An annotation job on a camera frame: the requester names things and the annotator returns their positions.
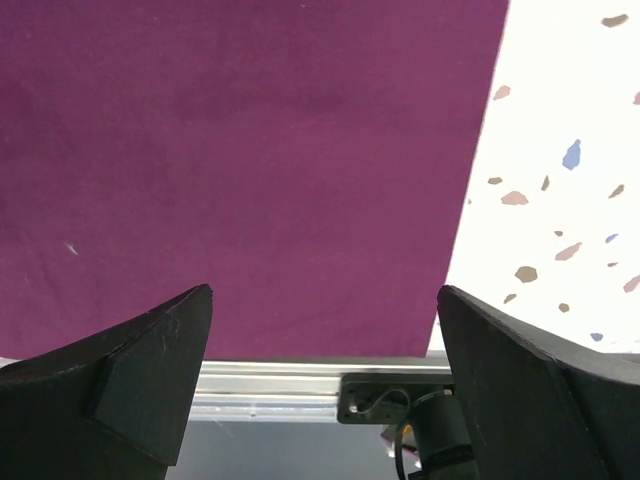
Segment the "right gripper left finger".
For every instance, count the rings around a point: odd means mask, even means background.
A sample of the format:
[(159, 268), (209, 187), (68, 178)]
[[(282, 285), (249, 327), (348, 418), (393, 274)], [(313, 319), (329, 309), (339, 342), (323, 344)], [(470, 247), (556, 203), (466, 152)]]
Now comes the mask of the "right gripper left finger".
[(176, 465), (212, 320), (196, 286), (1, 369), (4, 479), (163, 479)]

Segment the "purple cloth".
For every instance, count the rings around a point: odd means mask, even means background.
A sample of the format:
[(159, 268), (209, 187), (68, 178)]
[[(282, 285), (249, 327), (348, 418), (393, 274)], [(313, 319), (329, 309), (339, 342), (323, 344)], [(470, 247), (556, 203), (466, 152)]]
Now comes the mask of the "purple cloth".
[(5, 1), (1, 354), (199, 285), (211, 358), (421, 356), (503, 1)]

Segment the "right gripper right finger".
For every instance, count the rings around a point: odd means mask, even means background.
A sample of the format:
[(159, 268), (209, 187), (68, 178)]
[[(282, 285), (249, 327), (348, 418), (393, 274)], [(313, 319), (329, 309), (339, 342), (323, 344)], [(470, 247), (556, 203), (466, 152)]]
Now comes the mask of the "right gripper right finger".
[(636, 479), (639, 365), (444, 286), (438, 315), (483, 479)]

